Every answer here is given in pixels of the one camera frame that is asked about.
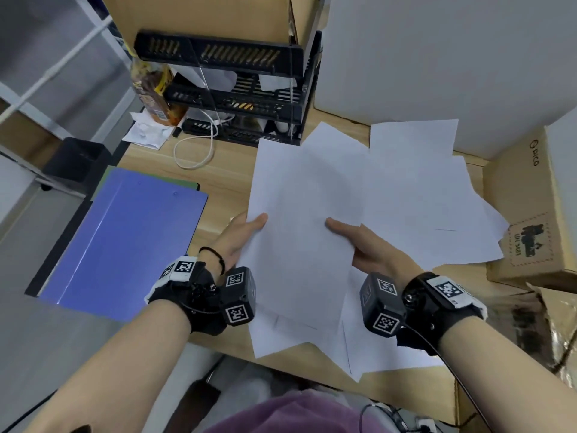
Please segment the green folder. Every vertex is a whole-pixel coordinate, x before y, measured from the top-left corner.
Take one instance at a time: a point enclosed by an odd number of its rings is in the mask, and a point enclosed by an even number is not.
[[[111,170],[113,168],[116,168],[115,166],[108,166],[106,167],[106,170],[104,172],[104,174],[102,175],[102,179],[100,180],[100,182],[98,183],[98,186],[96,187],[96,190],[94,190],[94,194],[92,195],[92,197],[90,198],[90,201],[94,201],[94,198],[96,197],[96,195],[98,194],[98,192],[100,191],[102,185],[104,184],[104,182],[106,181],[106,179],[108,178],[108,175],[110,174]],[[148,176],[152,176],[155,178],[159,178],[162,179],[163,181],[166,182],[171,182],[171,183],[175,183],[176,185],[181,185],[183,187],[187,187],[187,188],[192,188],[195,190],[199,190],[200,189],[200,184],[197,182],[192,182],[192,181],[183,181],[180,179],[173,179],[173,178],[166,178],[164,176],[159,176],[159,175],[155,175],[152,173],[143,173],[145,175]]]

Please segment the hand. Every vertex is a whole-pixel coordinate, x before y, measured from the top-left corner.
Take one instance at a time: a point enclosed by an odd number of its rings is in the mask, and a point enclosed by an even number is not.
[[[217,251],[224,260],[225,271],[234,266],[241,256],[241,249],[256,231],[263,228],[268,215],[262,213],[252,222],[246,221],[246,211],[233,218],[219,237],[209,245]],[[221,267],[218,258],[210,251],[204,250],[198,255],[198,260],[206,262],[206,267],[215,277],[220,275]]]
[[[380,238],[365,225],[348,225],[329,217],[327,227],[348,238],[355,246],[353,266],[365,274],[378,272],[390,276],[400,289],[404,289],[415,276],[424,271],[410,256]]]

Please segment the black trash bin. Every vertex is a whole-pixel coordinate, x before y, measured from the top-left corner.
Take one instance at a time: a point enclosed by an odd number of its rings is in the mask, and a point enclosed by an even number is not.
[[[111,160],[112,154],[103,144],[69,137],[64,138],[42,172],[87,195],[96,188]]]

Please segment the black bracelet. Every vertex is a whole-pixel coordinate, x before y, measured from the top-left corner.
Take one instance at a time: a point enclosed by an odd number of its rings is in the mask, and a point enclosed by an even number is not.
[[[208,246],[201,247],[200,250],[198,251],[198,253],[201,253],[204,250],[208,250],[218,257],[218,262],[220,263],[220,267],[222,267],[222,271],[220,272],[220,275],[223,275],[224,272],[226,272],[226,266],[224,265],[224,259],[221,257],[221,255],[217,251],[215,251],[213,248],[208,247]]]

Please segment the wrist-mounted device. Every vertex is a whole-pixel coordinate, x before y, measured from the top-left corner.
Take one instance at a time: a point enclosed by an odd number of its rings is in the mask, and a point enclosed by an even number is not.
[[[186,314],[191,332],[218,335],[227,325],[239,326],[255,317],[255,280],[247,267],[226,273],[217,286],[204,262],[184,255],[170,264],[153,285],[144,302],[174,302]]]
[[[396,336],[399,346],[426,350],[429,355],[437,355],[441,337],[458,321],[469,316],[487,320],[482,302],[451,279],[432,272],[415,277],[402,292],[388,276],[370,273],[360,297],[369,331]]]

